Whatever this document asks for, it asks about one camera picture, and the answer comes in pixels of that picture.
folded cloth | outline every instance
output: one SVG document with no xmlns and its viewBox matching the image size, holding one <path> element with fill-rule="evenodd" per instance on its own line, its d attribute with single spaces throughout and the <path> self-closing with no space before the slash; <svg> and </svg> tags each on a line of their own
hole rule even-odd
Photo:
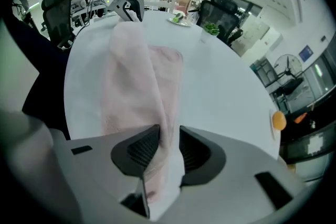
<svg viewBox="0 0 336 224">
<path fill-rule="evenodd" d="M 148 202 L 158 198 L 164 182 L 182 63 L 176 50 L 148 46 L 141 23 L 121 22 L 113 29 L 102 87 L 102 130 L 107 135 L 160 125 L 159 148 L 144 174 Z"/>
</svg>

desk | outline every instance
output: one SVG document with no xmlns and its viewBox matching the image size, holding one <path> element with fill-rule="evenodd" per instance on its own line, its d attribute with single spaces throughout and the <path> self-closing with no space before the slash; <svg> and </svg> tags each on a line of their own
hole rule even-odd
<svg viewBox="0 0 336 224">
<path fill-rule="evenodd" d="M 183 56 L 178 124 L 245 141 L 277 158 L 280 135 L 274 140 L 270 125 L 270 111 L 276 111 L 276 107 L 257 76 L 219 39 L 205 44 L 200 41 L 200 27 L 181 27 L 168 22 L 170 17 L 174 15 L 147 11 L 142 24 L 149 45 L 171 47 Z M 65 114 L 72 139 L 101 133 L 102 71 L 110 33 L 118 19 L 114 16 L 91 24 L 72 46 L 64 88 Z M 163 193 L 166 204 L 178 195 L 183 175 L 178 139 L 176 132 L 172 145 L 175 154 L 171 158 L 178 159 L 180 165 L 171 167 L 166 178 L 167 184 L 175 184 L 174 190 L 165 189 Z M 153 209 L 152 215 L 160 210 Z"/>
</svg>

person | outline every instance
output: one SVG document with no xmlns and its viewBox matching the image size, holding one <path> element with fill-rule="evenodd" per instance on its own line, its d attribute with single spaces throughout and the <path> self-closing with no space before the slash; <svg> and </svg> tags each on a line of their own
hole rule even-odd
<svg viewBox="0 0 336 224">
<path fill-rule="evenodd" d="M 64 112 L 64 77 L 68 55 L 37 31 L 19 21 L 5 0 L 8 8 L 3 10 L 6 27 L 39 76 L 32 86 L 22 111 L 44 121 L 49 128 L 61 130 L 70 139 Z"/>
</svg>

round table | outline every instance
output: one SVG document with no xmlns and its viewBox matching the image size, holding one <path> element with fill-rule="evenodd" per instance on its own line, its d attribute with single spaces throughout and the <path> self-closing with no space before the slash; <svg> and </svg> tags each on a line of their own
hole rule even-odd
<svg viewBox="0 0 336 224">
<path fill-rule="evenodd" d="M 271 113 L 277 109 L 263 84 L 227 45 L 215 37 L 203 43 L 200 27 L 168 22 L 173 16 L 167 12 L 147 11 L 142 24 L 148 45 L 171 47 L 183 56 L 178 124 L 250 143 L 277 158 L 280 135 L 273 138 L 270 120 Z M 119 16 L 114 16 L 91 23 L 72 46 L 64 88 L 71 139 L 101 134 L 101 75 L 109 38 L 118 19 Z M 178 130 L 173 142 L 176 154 L 172 158 L 181 160 L 176 136 Z M 173 201 L 179 193 L 183 167 L 179 169 L 169 173 L 167 181 L 175 182 L 176 191 L 165 191 L 170 196 L 166 201 Z M 172 179 L 177 174 L 179 179 Z"/>
</svg>

